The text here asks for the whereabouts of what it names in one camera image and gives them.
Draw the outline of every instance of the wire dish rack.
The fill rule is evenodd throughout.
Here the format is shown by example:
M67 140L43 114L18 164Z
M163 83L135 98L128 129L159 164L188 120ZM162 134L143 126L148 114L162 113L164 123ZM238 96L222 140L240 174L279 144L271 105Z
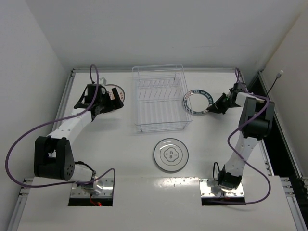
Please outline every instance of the wire dish rack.
M138 131L184 129L192 122L183 105L187 86L181 64L136 66L132 73Z

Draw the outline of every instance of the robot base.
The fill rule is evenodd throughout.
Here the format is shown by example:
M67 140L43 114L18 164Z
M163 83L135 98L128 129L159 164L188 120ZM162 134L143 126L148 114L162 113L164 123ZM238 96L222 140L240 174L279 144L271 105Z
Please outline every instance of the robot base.
M213 178L199 179L202 205L220 205L215 201L245 202L242 183L237 189L226 190L217 185Z
M97 189L92 192L92 201L100 203L101 206L112 206L112 190L113 190L113 178L104 178L98 181L96 185ZM78 187L76 184L72 184L71 194L68 202L68 206L95 206L90 202L90 192L88 190Z

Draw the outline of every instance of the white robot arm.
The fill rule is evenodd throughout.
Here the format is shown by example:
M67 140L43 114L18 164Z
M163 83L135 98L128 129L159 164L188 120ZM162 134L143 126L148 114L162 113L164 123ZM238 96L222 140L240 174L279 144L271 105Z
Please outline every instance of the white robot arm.
M231 158L218 174L218 185L228 190L236 189L240 185L245 162L259 141L269 134L274 115L274 103L270 102L259 117L247 124L246 122L258 113L266 102L245 93L241 86L245 87L245 84L235 83L228 95L223 93L208 108L209 112L225 114L229 108L243 107L239 122L240 136L235 146L235 150L241 157L233 152Z
M97 84L88 84L81 98L74 106L72 115L80 114L91 103ZM98 114L110 112L123 107L116 88L112 89L114 99L111 100L108 91L99 84L94 104L85 113L66 120L59 128L46 137L38 137L35 141L34 174L59 180L90 181L95 177L95 171L74 162L71 144L83 128L91 123Z

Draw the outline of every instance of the white enclosure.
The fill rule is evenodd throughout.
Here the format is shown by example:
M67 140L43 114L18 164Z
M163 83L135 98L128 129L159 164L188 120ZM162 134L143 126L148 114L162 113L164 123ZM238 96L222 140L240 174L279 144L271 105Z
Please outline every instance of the white enclosure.
M263 79L269 89L276 74L284 74L276 82L270 97L287 129L294 155L304 176L308 175L308 9L306 9L268 62Z
M66 67L262 69L306 0L26 0Z
M91 63L100 67L171 63L182 63L184 67L237 66L249 82L258 70L265 67L306 2L1 1L0 158L3 164L0 168L0 230L6 230L20 190L6 176L6 153L24 132L55 118L72 68L88 67ZM275 57L277 55L270 61L273 73L280 68L280 65L275 66L279 63ZM306 66L302 64L298 68L304 70ZM273 75L267 69L266 83L269 85ZM300 121L304 122L304 117L299 117L295 124L291 119L294 114L281 106L286 102L290 106L293 104L293 101L280 98L280 92L288 91L288 86L292 86L292 92L297 92L295 100L305 98L306 90L300 88L305 83L304 76L301 75L298 85L294 85L296 81L292 82L292 77L288 78L289 82L285 82L287 78L281 79L271 96L277 101L279 111L285 114L284 122L291 131L296 151L303 153L302 160L307 163L307 156L304 156L307 129L300 129ZM50 131L51 127L42 128L16 146L10 168L18 180L33 176L34 140Z

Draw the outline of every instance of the purple cable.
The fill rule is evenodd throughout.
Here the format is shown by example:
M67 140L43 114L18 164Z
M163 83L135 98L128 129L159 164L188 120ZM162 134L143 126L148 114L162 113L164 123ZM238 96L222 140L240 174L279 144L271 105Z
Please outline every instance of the purple cable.
M239 78L239 75L241 74L241 72L239 71L239 69L235 69L235 75L236 75L236 78L237 78L237 82L241 85L242 89L244 89L244 91L248 94L250 94L247 90L246 87L243 86L243 84L241 83L241 80ZM268 189L268 192L266 193L266 195L259 199L259 200L256 200L256 201L251 201L251 202L227 202L227 201L215 201L215 203L219 203L219 204L225 204L225 205L251 205L251 204L256 204L256 203L259 203L259 202L262 202L264 200L266 200L268 198L268 196L270 195L270 191L271 191L271 184L270 184L270 180L269 178L263 173L261 172L260 170L258 170L257 168L255 168L254 166L252 166L250 163L248 163L243 157L242 155L231 145L230 143L230 139L231 137L236 133L238 132L239 130L241 130L243 127L245 127L247 124L249 124L250 122L252 122L253 120L255 120L259 115L261 115L265 109L268 107L269 105L269 102L270 100L267 98L267 97L264 97L264 96L260 96L260 95L254 95L254 94L251 94L252 96L255 96L257 98L260 98L260 99L263 99L266 101L264 107L257 113L255 114L252 118L250 118L249 120L247 120L245 123L243 123L242 125L240 125L236 130L234 130L234 132L232 132L230 134L230 136L228 137L228 145L231 147L231 149L245 162L245 164L247 164L249 167L251 167L253 170L255 170L256 172L260 173L267 181L268 185L269 185L269 189Z
M16 146L16 144L17 144L23 137L25 137L26 135L28 135L28 134L31 133L32 131L35 131L35 130L37 130L37 129L41 128L41 127L44 127L44 126L46 126L46 125L49 125L49 124L53 124L53 123L56 123L56 122L59 122L59 121L63 121L63 120L66 120L66 119L74 118L74 117L76 117L76 116L80 116L80 115L84 114L86 111L88 111L88 110L90 110L90 109L92 108L92 106L93 106L93 104L94 104L94 101L95 101L95 99L96 99L96 96L97 96L98 88L99 88L99 74L98 74L98 69L97 69L97 67L96 67L94 64L92 64L92 65L90 66L90 78L91 78L91 81L93 82L92 76L91 76L92 67L94 67L94 68L95 68L95 71L96 71L96 88L95 88L95 93L94 93L93 99L92 99L90 105L89 105L85 110L83 110L82 112L80 112L80 113L78 113L78 114L76 114L76 115L72 115L72 116L70 115L70 116L67 116L67 117L64 117L64 118L61 118L61 119L56 119L56 120L53 120L53 121L46 122L46 123L44 123L44 124L38 125L37 127L32 128L31 130L29 130L29 131L27 131L26 133L24 133L24 134L23 134L21 137L19 137L19 138L13 143L13 145L10 147L10 149L9 149L7 155L6 155L6 158L5 158L5 171L6 171L6 174L9 176L9 178L10 178L13 182L15 182L16 184L21 185L22 187L28 187L28 188L44 188L44 187L49 187L49 186L54 186L54 185L75 183L74 181L67 181L67 182L59 182L59 183L44 184L44 185L29 185L29 184L24 184L24 183L19 182L18 180L16 180L16 179L13 177L13 175L10 173L10 170L9 170L9 158L10 158L10 155L11 155L11 153L12 153L12 151L13 151L13 148ZM116 180L115 180L115 179L116 179L116 173L115 173L115 172L116 172L116 171L115 171L114 168L111 168L111 169L109 169L108 171L104 172L102 175L100 175L100 176L99 176L98 178L96 178L96 179L93 179L93 180L87 181L87 182L78 182L78 183L80 183L80 184L89 184L89 183L93 183L93 182L99 180L100 178L102 178L104 175L106 175L106 174L107 174L108 172L110 172L111 170L114 171L114 185L113 185L113 187L115 188L115 181L116 181Z

